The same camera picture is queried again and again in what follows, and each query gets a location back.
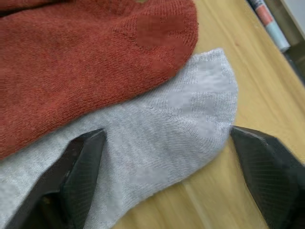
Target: sock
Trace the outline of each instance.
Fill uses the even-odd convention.
[[[57,1],[60,0],[2,0],[0,1],[0,13],[7,15],[16,11],[34,8]]]
[[[221,49],[196,54],[179,73],[133,100],[87,114],[0,162],[0,228],[73,138],[104,128],[85,229],[108,229],[130,208],[209,163],[234,121],[237,84]]]
[[[175,76],[197,42],[196,8],[192,0],[70,0],[5,16],[0,31],[1,160]]]

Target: red sock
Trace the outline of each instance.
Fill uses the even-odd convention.
[[[175,76],[197,42],[192,0],[69,0],[0,21],[0,159]]]
[[[59,1],[64,0],[0,0],[0,12],[10,14],[14,11],[30,9]]]

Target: wooden surface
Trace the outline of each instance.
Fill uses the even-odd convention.
[[[194,0],[195,52],[222,47],[239,85],[236,125],[279,137],[305,163],[305,89],[245,0]],[[231,140],[208,166],[130,210],[114,229],[266,229]]]

